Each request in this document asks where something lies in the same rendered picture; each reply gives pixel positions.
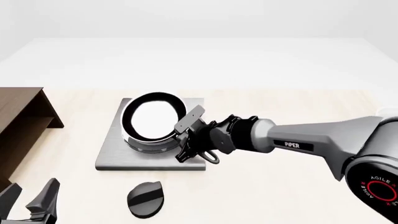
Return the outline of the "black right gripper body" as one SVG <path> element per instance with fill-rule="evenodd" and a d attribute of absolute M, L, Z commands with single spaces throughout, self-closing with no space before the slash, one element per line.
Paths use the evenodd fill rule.
<path fill-rule="evenodd" d="M 216 147 L 210 138 L 210 131 L 215 128 L 217 124 L 216 121 L 211 121 L 209 124 L 201 126 L 196 132 L 188 130 L 188 139 L 186 143 L 182 145 L 181 151 L 202 152 L 215 150 Z"/>

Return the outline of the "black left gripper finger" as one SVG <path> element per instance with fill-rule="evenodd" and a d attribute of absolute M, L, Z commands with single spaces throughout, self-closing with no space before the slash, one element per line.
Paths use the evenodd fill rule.
<path fill-rule="evenodd" d="M 50 179 L 41 192 L 25 207 L 30 211 L 31 220 L 57 219 L 57 199 L 60 182 Z"/>
<path fill-rule="evenodd" d="M 13 183 L 0 192 L 0 220 L 6 220 L 16 200 L 20 196 L 22 188 Z"/>

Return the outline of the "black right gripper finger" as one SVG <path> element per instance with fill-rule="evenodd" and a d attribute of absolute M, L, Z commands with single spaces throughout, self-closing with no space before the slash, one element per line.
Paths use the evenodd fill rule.
<path fill-rule="evenodd" d="M 175 156 L 179 163 L 184 163 L 187 160 L 199 155 L 201 145 L 195 141 L 185 141 L 180 143 L 180 152 Z"/>

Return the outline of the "dark wooden cabinet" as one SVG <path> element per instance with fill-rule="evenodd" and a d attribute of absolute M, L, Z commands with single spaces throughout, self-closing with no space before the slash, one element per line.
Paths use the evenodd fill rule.
<path fill-rule="evenodd" d="M 0 191 L 47 128 L 64 128 L 42 87 L 0 87 Z"/>

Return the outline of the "flat grey stove plate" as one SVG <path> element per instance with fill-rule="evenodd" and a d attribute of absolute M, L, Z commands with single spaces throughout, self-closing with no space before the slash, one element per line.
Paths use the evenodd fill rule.
<path fill-rule="evenodd" d="M 181 151 L 175 136 L 160 141 L 140 141 L 130 137 L 122 127 L 122 115 L 136 99 L 123 98 L 95 162 L 97 170 L 106 171 L 204 171 L 200 157 L 177 162 Z"/>

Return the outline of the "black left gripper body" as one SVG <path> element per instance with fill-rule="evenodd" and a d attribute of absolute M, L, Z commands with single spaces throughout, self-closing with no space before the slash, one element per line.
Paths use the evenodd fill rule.
<path fill-rule="evenodd" d="M 40 217 L 31 217 L 28 220 L 0 220 L 0 224 L 56 224 L 57 217 L 46 214 Z"/>

